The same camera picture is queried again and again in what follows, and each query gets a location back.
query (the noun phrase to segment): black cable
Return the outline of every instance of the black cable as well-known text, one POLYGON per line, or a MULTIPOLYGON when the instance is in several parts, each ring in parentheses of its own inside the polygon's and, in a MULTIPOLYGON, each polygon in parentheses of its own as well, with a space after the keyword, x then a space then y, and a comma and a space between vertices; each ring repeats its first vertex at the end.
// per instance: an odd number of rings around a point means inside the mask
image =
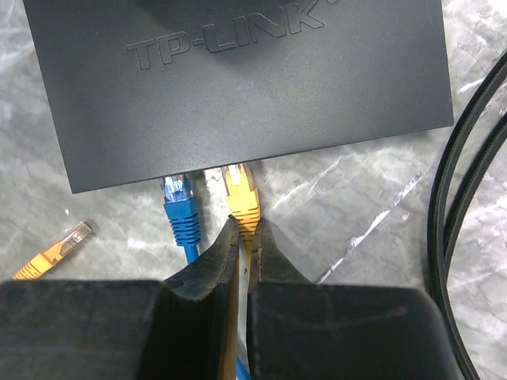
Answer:
MULTIPOLYGON (((444 317, 444 322, 449 332, 449 338, 451 340, 452 350, 454 352, 456 362, 458 363, 458 366, 466 380, 479 379, 479 377, 459 334, 447 292, 446 283, 448 266, 446 265, 446 253, 449 265, 452 253, 448 249, 445 249, 445 247, 450 248, 451 245, 449 243, 452 241, 449 237, 446 240, 444 235, 445 206, 452 176, 456 169, 459 156, 463 151, 465 142, 467 141, 474 125, 477 123, 478 118, 484 111, 484 108, 487 106, 506 77, 507 52, 500 58, 492 71, 487 75, 484 82, 479 86, 477 92, 468 103, 462 116, 459 118, 456 127, 452 131, 448 144, 444 149, 440 164, 438 165, 438 170, 436 171, 436 177, 429 201, 428 264, 431 293, 433 300, 440 308, 444 317)), ((459 215, 458 218, 455 217, 455 220, 459 220, 461 218, 462 217, 459 215)), ((448 230, 454 230, 454 227, 448 225, 448 230)))
POLYGON ((486 141, 470 164, 462 179, 456 197, 452 202, 444 228, 445 275, 448 276, 451 267, 452 254, 456 247, 459 231, 467 210, 474 198, 482 178, 491 165, 494 157, 507 139, 507 113, 498 121, 495 128, 488 135, 486 141))

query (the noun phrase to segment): plastic connector clip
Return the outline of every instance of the plastic connector clip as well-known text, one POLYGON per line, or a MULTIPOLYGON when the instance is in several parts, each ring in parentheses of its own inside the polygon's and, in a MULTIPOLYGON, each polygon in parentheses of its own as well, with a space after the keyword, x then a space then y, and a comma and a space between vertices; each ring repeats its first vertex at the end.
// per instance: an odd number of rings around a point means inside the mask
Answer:
POLYGON ((243 240, 245 246, 246 267, 250 272, 252 240, 257 224, 261 220, 259 194, 246 164, 222 168, 222 175, 227 188, 227 203, 231 214, 238 220, 239 238, 243 240))
POLYGON ((198 257, 200 243, 199 204, 185 174, 162 178, 164 209, 173 229, 176 244, 185 249, 187 261, 198 257))

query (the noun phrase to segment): gray marble countertop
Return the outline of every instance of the gray marble countertop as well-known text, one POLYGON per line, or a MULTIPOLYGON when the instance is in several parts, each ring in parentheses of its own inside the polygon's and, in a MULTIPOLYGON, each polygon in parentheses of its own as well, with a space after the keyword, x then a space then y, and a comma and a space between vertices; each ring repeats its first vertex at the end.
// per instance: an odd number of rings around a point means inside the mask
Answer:
MULTIPOLYGON (((456 118, 507 48, 506 0, 443 0, 456 118)), ((459 164, 507 110, 494 98, 459 164)), ((426 214, 445 128, 274 158, 250 167, 276 240, 310 280, 423 287, 426 214)), ((165 279, 185 266, 157 181, 72 195, 21 0, 0 0, 0 279, 81 220, 96 237, 48 279, 165 279)), ((507 379, 507 149, 459 237, 449 290, 484 379, 507 379)), ((218 169, 193 175, 206 249, 228 214, 218 169)))

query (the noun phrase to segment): yellow ethernet cable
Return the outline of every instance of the yellow ethernet cable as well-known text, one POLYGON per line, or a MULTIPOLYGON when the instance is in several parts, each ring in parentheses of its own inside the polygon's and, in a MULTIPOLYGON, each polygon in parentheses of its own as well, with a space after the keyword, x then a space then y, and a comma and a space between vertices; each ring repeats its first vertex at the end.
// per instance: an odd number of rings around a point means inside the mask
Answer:
POLYGON ((229 165, 222 168, 227 189, 227 203, 231 214, 239 223, 239 238, 243 241, 246 254, 246 270, 250 273, 252 240, 261 220, 259 195, 252 173, 246 164, 229 165))
POLYGON ((88 224, 79 223, 64 239, 32 258, 16 273, 14 279, 38 279, 57 265, 80 241, 91 233, 92 229, 88 224))

